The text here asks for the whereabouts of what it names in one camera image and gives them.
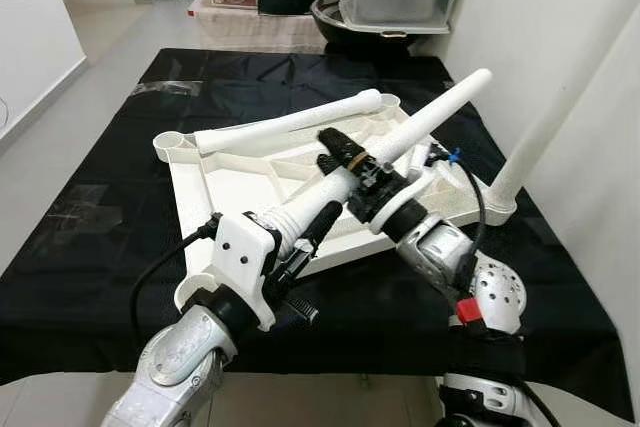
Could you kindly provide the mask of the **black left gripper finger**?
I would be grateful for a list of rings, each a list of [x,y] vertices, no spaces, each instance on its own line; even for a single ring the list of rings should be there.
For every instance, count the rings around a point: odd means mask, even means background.
[[[342,203],[330,200],[316,213],[306,229],[298,236],[298,250],[302,252],[303,257],[308,259],[315,257],[321,241],[332,230],[334,222],[338,220],[342,211]]]

